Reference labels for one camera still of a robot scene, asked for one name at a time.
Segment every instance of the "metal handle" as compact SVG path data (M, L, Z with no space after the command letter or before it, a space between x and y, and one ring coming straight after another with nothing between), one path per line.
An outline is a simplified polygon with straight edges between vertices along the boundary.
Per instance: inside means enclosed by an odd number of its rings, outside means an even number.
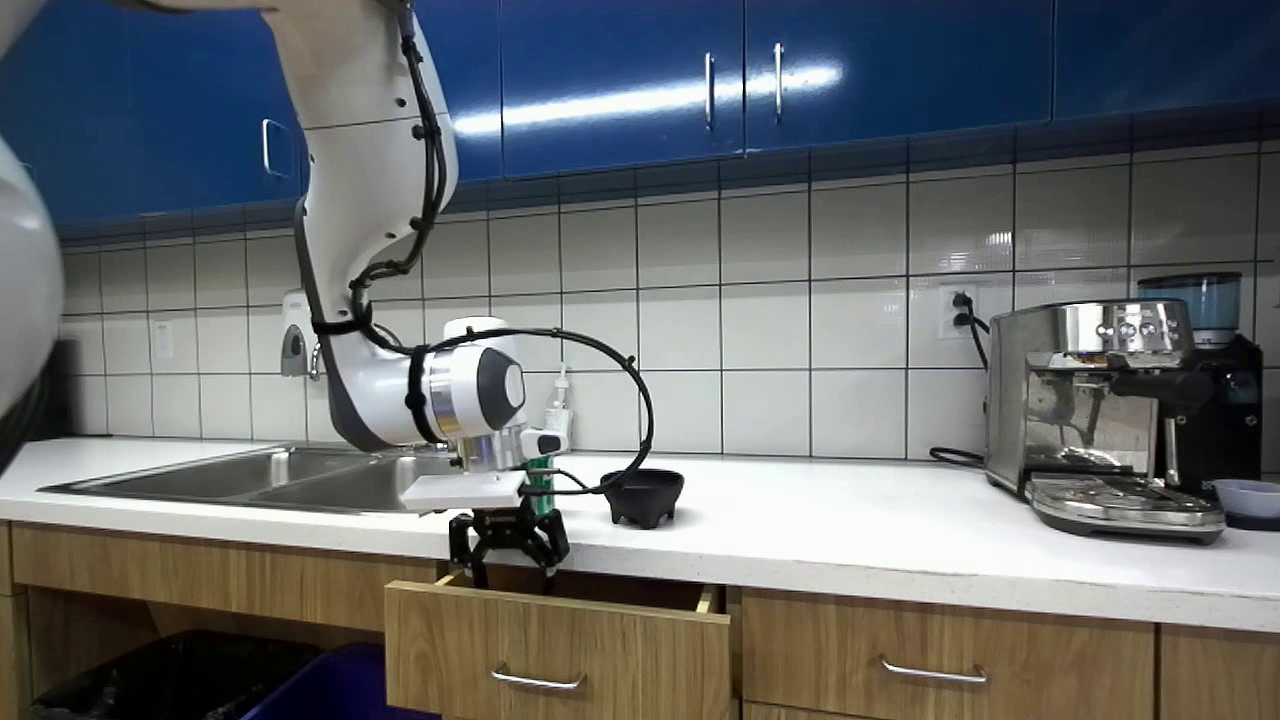
M911 668L911 664L896 664L890 657L881 657L881 668L890 675L909 675L909 681L933 681L933 684L964 684L964 686L990 686L990 673L972 668L972 673L933 673L933 668Z
M784 119L790 110L790 47L773 43L773 119Z
M716 129L716 53L704 53L704 124Z
M284 176L284 170L274 162L274 129L284 132L281 119L264 117L264 119L257 124L257 142L259 142L259 152L264 152L264 170L268 170L268 176Z
M584 686L584 675L575 675L575 681L516 675L516 673L507 673L507 664L494 668L490 675L495 684L559 693L559 696L575 696Z

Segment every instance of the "coffee machine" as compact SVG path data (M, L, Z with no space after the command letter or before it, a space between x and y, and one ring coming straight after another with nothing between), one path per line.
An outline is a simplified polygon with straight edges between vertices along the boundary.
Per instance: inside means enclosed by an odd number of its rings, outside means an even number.
M1187 303L1046 303L993 323L990 478L1069 531L1211 541L1211 499L1171 486L1202 390Z

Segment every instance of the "white countertop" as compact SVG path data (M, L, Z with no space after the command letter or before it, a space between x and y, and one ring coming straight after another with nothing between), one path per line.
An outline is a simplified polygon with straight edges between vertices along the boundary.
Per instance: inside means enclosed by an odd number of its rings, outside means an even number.
M42 492L259 445L50 440L0 478L0 521L444 559L444 517L264 512ZM598 478L620 457L566 457ZM648 460L683 471L675 525L609 525L559 499L573 573L834 592L964 607L1280 630L1280 531L1218 543L1101 541L1046 527L972 467L821 460Z

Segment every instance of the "stainless steel sink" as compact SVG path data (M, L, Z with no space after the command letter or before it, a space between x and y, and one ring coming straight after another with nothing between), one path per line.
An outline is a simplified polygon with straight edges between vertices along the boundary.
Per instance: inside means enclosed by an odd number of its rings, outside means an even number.
M401 512L396 453L292 446L121 478L77 478L45 492L167 503L235 503L298 512Z

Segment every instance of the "drawer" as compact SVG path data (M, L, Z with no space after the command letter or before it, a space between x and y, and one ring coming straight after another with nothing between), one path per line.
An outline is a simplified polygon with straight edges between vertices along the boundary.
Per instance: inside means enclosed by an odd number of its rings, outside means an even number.
M534 592L387 584L387 701L450 720L709 720L734 710L716 592L559 576Z
M744 701L847 716L1131 720L1157 629L744 592Z

